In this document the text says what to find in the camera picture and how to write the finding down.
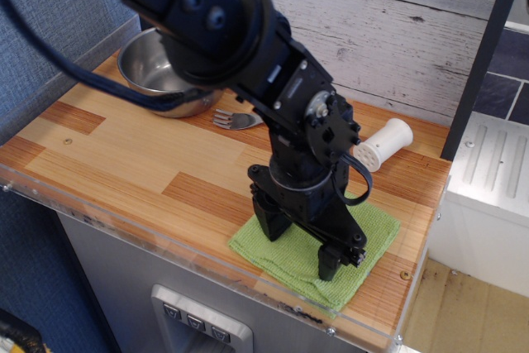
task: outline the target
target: wooden shelf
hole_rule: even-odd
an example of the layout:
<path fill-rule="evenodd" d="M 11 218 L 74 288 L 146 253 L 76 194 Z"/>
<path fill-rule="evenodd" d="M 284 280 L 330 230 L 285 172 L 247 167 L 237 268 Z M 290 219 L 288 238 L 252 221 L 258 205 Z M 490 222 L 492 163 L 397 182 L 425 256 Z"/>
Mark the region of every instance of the wooden shelf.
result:
<path fill-rule="evenodd" d="M 96 72 L 125 83 L 116 57 Z M 251 109 L 230 92 L 217 106 Z M 450 168 L 439 157 L 448 131 L 362 103 L 354 109 L 363 138 L 400 117 L 415 139 L 374 173 L 369 199 L 400 220 L 400 232 L 341 316 L 327 322 L 351 339 L 363 338 L 351 319 L 394 336 L 413 281 L 400 273 L 417 271 Z M 289 303 L 294 296 L 285 298 L 278 282 L 227 246 L 253 212 L 246 170 L 268 164 L 267 129 L 225 131 L 211 123 L 212 112 L 163 118 L 78 84 L 0 148 L 0 177 L 50 207 Z M 363 192 L 351 178 L 351 192 Z M 360 344 L 378 343 L 367 339 Z"/>

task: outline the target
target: floor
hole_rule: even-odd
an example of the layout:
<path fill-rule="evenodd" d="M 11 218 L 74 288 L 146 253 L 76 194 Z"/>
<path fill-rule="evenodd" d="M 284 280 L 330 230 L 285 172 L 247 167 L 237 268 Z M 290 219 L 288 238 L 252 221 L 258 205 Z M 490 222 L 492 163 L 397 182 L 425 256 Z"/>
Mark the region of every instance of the floor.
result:
<path fill-rule="evenodd" d="M 404 344 L 421 353 L 527 353 L 529 298 L 428 260 Z"/>

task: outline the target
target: silver fork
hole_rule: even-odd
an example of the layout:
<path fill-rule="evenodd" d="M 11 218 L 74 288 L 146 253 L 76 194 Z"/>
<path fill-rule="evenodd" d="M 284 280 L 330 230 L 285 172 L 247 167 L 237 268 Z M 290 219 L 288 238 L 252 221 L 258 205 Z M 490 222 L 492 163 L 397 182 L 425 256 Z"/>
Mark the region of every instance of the silver fork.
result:
<path fill-rule="evenodd" d="M 263 122 L 263 119 L 254 113 L 233 113 L 222 109 L 215 111 L 217 113 L 213 115 L 213 124 L 227 130 L 244 130 Z"/>

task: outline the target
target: black cable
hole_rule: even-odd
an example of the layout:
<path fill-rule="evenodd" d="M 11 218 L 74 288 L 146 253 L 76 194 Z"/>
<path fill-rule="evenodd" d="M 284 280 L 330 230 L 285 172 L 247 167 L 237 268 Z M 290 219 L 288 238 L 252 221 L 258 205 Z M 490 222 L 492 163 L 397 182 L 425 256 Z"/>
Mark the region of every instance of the black cable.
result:
<path fill-rule="evenodd" d="M 167 93 L 156 97 L 138 93 L 118 82 L 114 82 L 101 75 L 87 71 L 66 59 L 62 54 L 47 45 L 36 35 L 35 32 L 33 32 L 11 0 L 0 0 L 0 7 L 29 44 L 43 54 L 49 62 L 62 70 L 70 78 L 103 91 L 104 93 L 111 94 L 112 96 L 128 101 L 129 103 L 158 112 L 175 109 L 183 103 L 195 101 L 206 97 L 209 94 L 209 92 L 198 88 L 192 88 L 182 93 Z"/>
<path fill-rule="evenodd" d="M 349 153 L 345 153 L 344 155 L 342 155 L 340 161 L 343 161 L 344 163 L 355 169 L 355 171 L 360 174 L 367 183 L 367 190 L 364 192 L 364 194 L 362 194 L 358 198 L 347 198 L 340 190 L 340 187 L 338 187 L 336 183 L 335 174 L 332 175 L 332 185 L 334 186 L 336 194 L 338 195 L 340 200 L 348 206 L 357 206 L 363 203 L 371 194 L 371 189 L 373 188 L 373 176 L 358 159 L 351 156 Z"/>

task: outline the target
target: button panel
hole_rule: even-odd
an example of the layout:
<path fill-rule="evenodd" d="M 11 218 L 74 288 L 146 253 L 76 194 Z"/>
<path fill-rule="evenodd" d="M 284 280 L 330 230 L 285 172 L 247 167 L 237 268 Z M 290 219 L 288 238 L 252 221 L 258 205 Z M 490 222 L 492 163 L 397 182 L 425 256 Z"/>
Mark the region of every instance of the button panel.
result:
<path fill-rule="evenodd" d="M 235 318 L 159 284 L 154 285 L 151 300 L 167 351 L 186 351 L 188 338 L 182 333 L 197 333 L 193 340 L 218 346 L 215 351 L 253 353 L 252 330 Z"/>

